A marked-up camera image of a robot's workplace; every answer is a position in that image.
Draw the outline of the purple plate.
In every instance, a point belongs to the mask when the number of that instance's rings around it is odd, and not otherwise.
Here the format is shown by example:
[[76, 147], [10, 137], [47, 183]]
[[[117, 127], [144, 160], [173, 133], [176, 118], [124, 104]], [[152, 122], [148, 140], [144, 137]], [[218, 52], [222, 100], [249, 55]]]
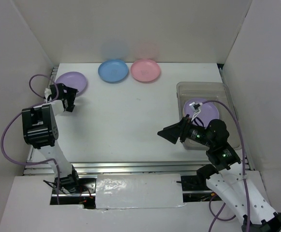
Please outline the purple plate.
[[57, 84], [77, 89], [76, 96], [80, 96], [88, 86], [87, 78], [80, 72], [66, 72], [56, 79]]
[[[183, 116], [188, 114], [190, 117], [192, 117], [195, 113], [195, 111], [190, 107], [191, 103], [200, 103], [205, 101], [206, 99], [203, 98], [189, 99], [183, 106]], [[211, 120], [219, 119], [220, 114], [217, 107], [212, 102], [209, 102], [200, 107], [200, 113], [197, 117], [203, 122], [204, 127], [207, 127]]]

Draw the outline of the blue plastic plate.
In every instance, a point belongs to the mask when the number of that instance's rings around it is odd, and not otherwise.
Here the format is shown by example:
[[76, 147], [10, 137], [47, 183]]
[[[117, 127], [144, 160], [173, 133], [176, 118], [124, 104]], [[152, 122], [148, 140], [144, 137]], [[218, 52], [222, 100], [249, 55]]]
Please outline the blue plastic plate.
[[120, 59], [110, 59], [100, 64], [98, 74], [100, 78], [108, 83], [121, 82], [128, 75], [127, 64]]

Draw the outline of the pink plastic plate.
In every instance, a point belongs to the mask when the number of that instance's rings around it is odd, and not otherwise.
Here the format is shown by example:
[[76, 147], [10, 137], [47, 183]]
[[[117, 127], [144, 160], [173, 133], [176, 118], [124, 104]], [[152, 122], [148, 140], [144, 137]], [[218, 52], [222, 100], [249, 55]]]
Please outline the pink plastic plate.
[[131, 65], [130, 72], [135, 80], [149, 83], [155, 81], [160, 76], [161, 69], [160, 66], [151, 59], [140, 59]]

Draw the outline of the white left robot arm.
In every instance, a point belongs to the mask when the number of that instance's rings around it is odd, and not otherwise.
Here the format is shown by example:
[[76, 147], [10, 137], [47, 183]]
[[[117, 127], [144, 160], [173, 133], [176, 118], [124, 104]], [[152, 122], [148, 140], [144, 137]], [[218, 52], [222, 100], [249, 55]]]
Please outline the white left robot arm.
[[78, 90], [62, 83], [50, 85], [48, 98], [55, 101], [23, 109], [21, 112], [23, 137], [27, 144], [37, 149], [46, 159], [51, 159], [54, 171], [54, 184], [69, 193], [76, 193], [81, 188], [81, 180], [67, 161], [59, 144], [59, 132], [55, 116], [74, 110], [74, 101]]

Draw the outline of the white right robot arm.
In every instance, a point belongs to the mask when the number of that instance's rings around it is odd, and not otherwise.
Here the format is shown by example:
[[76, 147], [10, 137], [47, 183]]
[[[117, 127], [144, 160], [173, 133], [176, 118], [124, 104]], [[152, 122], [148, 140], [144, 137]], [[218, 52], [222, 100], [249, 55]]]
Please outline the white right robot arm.
[[229, 132], [223, 121], [214, 119], [202, 127], [185, 116], [157, 134], [173, 144], [189, 139], [208, 147], [206, 155], [210, 164], [197, 170], [197, 186], [215, 192], [235, 214], [242, 231], [281, 230], [281, 213], [265, 200], [244, 173], [239, 156], [227, 141]]

